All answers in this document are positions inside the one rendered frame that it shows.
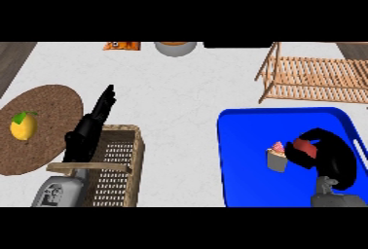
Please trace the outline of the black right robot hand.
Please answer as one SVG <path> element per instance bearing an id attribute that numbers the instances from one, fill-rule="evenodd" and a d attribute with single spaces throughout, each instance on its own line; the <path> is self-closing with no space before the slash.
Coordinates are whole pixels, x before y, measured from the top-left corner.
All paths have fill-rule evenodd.
<path id="1" fill-rule="evenodd" d="M 311 159 L 292 147 L 292 142 L 286 143 L 285 155 L 288 160 L 303 168 L 316 168 L 317 176 L 328 176 L 338 183 L 334 189 L 344 191 L 351 187 L 356 180 L 356 157 L 342 139 L 328 130 L 316 127 L 298 135 L 300 139 L 308 140 L 317 152 Z"/>

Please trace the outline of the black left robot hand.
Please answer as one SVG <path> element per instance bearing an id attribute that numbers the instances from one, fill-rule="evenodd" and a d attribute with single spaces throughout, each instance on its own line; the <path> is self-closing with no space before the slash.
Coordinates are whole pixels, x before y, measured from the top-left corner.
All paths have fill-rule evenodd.
<path id="1" fill-rule="evenodd" d="M 81 117 L 75 129 L 65 135 L 63 162 L 90 162 L 97 148 L 102 126 L 115 101 L 113 86 L 109 85 L 100 94 L 91 112 Z"/>

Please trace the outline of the red bell pepper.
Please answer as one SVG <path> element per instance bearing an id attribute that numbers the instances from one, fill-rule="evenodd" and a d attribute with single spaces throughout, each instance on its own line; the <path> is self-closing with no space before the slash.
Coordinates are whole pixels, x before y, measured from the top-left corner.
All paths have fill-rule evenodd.
<path id="1" fill-rule="evenodd" d="M 311 159 L 316 158 L 317 149 L 308 140 L 295 138 L 292 141 L 292 147 L 303 152 Z"/>

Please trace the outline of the blue plastic tray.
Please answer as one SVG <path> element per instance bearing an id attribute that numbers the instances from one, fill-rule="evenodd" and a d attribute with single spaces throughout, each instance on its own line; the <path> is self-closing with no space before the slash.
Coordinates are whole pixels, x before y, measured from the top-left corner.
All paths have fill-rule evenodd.
<path id="1" fill-rule="evenodd" d="M 227 109 L 217 120 L 224 203 L 229 207 L 307 207 L 316 171 L 294 163 L 267 167 L 266 150 L 308 129 L 332 132 L 356 156 L 356 181 L 342 191 L 368 202 L 368 148 L 345 112 L 335 107 Z"/>

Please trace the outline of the wooden tiered shelf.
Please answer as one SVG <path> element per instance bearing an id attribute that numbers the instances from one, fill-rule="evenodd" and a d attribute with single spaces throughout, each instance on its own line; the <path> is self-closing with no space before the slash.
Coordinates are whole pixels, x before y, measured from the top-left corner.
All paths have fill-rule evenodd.
<path id="1" fill-rule="evenodd" d="M 254 80 L 266 98 L 368 104 L 368 60 L 282 56 L 274 42 Z"/>

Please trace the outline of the round brown placemat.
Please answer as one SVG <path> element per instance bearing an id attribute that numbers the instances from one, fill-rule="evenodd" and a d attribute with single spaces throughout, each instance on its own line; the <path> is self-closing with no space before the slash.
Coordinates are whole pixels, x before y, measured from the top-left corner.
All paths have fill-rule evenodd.
<path id="1" fill-rule="evenodd" d="M 35 112 L 37 132 L 28 141 L 10 133 L 11 118 Z M 23 92 L 0 109 L 0 175 L 22 175 L 47 164 L 65 150 L 65 134 L 82 116 L 76 92 L 62 85 L 45 85 Z"/>

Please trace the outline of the pink frosted cupcake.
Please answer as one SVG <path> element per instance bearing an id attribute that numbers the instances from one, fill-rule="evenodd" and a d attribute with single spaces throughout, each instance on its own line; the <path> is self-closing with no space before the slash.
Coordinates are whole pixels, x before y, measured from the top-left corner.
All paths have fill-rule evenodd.
<path id="1" fill-rule="evenodd" d="M 280 141 L 277 141 L 266 150 L 266 158 L 267 167 L 276 172 L 283 172 L 286 169 L 288 158 L 285 155 L 285 147 Z"/>

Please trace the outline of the wicker basket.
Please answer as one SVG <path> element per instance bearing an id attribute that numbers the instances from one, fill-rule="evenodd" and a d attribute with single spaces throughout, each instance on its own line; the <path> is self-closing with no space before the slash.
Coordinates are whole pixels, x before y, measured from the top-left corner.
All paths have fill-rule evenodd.
<path id="1" fill-rule="evenodd" d="M 136 207 L 144 144 L 138 127 L 106 124 L 90 162 L 51 162 L 45 170 L 75 176 L 87 171 L 84 207 Z"/>

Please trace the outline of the yellow lemon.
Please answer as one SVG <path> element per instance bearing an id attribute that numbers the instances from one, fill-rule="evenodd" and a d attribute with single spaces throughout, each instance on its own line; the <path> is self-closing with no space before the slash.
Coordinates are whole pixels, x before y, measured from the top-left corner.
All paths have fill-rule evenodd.
<path id="1" fill-rule="evenodd" d="M 20 112 L 11 118 L 10 123 L 10 133 L 13 137 L 26 141 L 32 137 L 37 131 L 37 113 L 35 112 Z"/>

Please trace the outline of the orange packet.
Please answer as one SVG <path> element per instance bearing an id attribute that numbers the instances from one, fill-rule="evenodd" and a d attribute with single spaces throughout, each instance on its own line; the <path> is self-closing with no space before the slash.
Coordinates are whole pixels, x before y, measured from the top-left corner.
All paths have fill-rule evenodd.
<path id="1" fill-rule="evenodd" d="M 138 42 L 107 42 L 103 46 L 103 50 L 127 50 L 127 51 L 138 51 L 140 43 Z"/>

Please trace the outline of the grey bowl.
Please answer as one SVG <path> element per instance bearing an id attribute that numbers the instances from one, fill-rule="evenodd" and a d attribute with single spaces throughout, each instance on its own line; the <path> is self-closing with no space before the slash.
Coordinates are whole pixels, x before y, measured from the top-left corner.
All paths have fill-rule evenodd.
<path id="1" fill-rule="evenodd" d="M 177 44 L 167 44 L 162 42 L 155 42 L 155 48 L 158 52 L 170 57 L 178 57 L 187 55 L 196 47 L 195 42 L 183 42 Z"/>

